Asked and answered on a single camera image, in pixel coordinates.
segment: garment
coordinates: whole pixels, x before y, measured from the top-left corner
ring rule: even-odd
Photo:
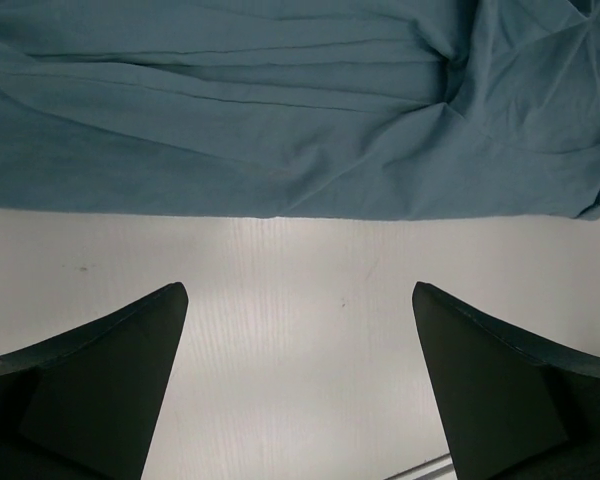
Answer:
[[[600,0],[0,0],[0,207],[600,216]]]

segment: black object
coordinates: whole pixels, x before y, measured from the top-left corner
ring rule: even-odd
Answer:
[[[413,306],[459,480],[600,480],[600,358],[432,285]]]
[[[168,285],[0,357],[0,480],[140,479],[187,303]]]

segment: folded cloth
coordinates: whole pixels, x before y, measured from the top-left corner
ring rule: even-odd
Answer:
[[[600,216],[600,0],[0,0],[0,207]]]

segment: cloth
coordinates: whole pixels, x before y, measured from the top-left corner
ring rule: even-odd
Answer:
[[[600,0],[0,0],[0,207],[600,216]]]

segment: white surface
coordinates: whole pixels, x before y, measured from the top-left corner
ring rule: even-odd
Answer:
[[[382,480],[446,451],[417,280],[600,355],[600,222],[0,211],[0,354],[171,281],[189,316],[145,480]]]

